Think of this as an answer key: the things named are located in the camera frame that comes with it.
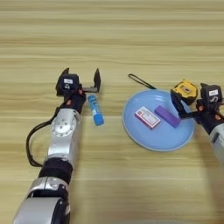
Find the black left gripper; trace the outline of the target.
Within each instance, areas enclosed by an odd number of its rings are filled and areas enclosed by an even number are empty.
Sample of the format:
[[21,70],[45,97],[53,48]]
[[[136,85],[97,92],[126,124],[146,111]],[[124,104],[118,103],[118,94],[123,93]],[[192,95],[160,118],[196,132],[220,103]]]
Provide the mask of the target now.
[[[69,67],[62,72],[62,75],[67,75],[68,73]],[[95,93],[96,89],[100,91],[101,82],[100,70],[96,69],[94,73],[94,87],[79,86],[77,89],[57,89],[57,96],[64,97],[60,108],[74,109],[80,113],[87,99],[87,93]]]

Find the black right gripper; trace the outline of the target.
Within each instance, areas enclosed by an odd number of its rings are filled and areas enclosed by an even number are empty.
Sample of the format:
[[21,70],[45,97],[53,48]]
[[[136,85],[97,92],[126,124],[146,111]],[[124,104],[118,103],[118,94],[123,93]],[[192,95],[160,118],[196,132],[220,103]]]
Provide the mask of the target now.
[[175,109],[178,111],[180,118],[188,119],[193,118],[197,124],[200,124],[206,133],[211,133],[214,128],[224,124],[224,116],[220,113],[219,103],[207,104],[202,100],[197,100],[196,111],[186,112],[181,97],[177,93],[171,93],[171,101]]

